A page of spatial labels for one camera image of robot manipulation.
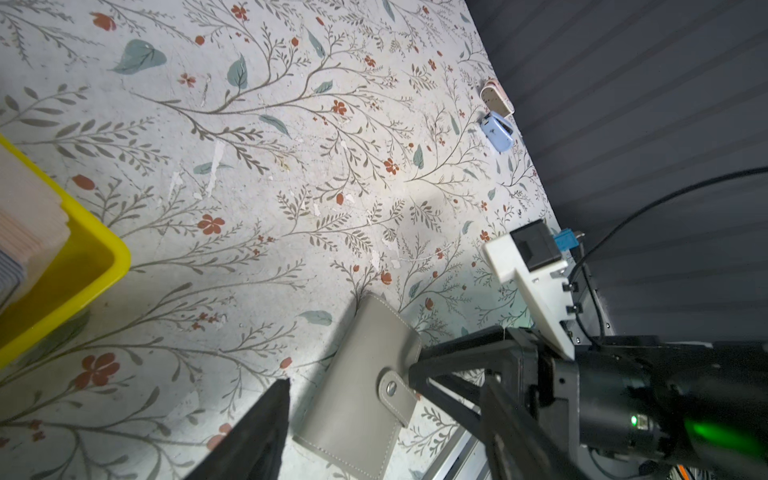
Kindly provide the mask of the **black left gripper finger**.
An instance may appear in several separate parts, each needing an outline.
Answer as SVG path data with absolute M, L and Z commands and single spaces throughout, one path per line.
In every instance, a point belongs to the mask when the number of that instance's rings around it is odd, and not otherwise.
M 277 479 L 289 427 L 290 381 L 275 381 L 186 479 Z

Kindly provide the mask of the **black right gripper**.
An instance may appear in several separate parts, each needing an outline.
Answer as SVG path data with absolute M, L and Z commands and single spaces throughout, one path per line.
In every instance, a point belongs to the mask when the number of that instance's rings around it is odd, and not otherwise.
M 585 479 L 582 447 L 722 479 L 767 475 L 760 341 L 610 337 L 570 361 L 529 329 L 494 326 L 422 351 L 409 386 L 484 445 L 493 479 Z

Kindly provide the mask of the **yellow plastic tray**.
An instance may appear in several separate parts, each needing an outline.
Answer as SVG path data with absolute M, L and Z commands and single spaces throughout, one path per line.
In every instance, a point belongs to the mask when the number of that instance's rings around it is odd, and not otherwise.
M 74 318 L 122 279 L 130 266 L 127 246 L 7 139 L 5 147 L 62 198 L 70 236 L 32 290 L 1 309 L 1 364 L 9 365 Z

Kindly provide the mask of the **blue small clip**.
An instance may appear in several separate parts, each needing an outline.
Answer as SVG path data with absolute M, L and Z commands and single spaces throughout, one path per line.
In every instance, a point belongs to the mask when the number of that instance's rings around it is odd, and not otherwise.
M 514 145 L 513 125 L 506 117 L 491 111 L 481 120 L 480 128 L 499 153 L 510 150 Z

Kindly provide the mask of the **pink white small clip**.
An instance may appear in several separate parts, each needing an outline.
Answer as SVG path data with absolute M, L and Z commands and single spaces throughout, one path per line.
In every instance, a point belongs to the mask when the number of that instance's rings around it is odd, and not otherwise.
M 480 98 L 486 107 L 496 114 L 509 118 L 514 115 L 515 108 L 501 85 L 494 79 L 489 79 L 480 90 Z

